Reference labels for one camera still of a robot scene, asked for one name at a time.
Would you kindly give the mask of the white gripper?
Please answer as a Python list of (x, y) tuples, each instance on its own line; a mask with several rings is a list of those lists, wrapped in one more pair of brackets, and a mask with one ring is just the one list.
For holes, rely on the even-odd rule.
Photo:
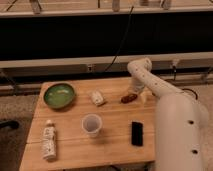
[(141, 94), (142, 103), (146, 103), (147, 101), (147, 93), (143, 92), (145, 85), (141, 83), (138, 79), (132, 77), (131, 78), (131, 91), (135, 94)]

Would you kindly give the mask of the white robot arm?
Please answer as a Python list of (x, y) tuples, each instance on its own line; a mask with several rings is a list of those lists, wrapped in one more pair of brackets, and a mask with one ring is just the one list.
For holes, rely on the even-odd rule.
[(182, 89), (151, 73), (149, 58), (127, 65), (131, 89), (141, 93), (147, 87), (157, 98), (155, 108), (155, 171), (205, 171), (200, 129), (209, 112)]

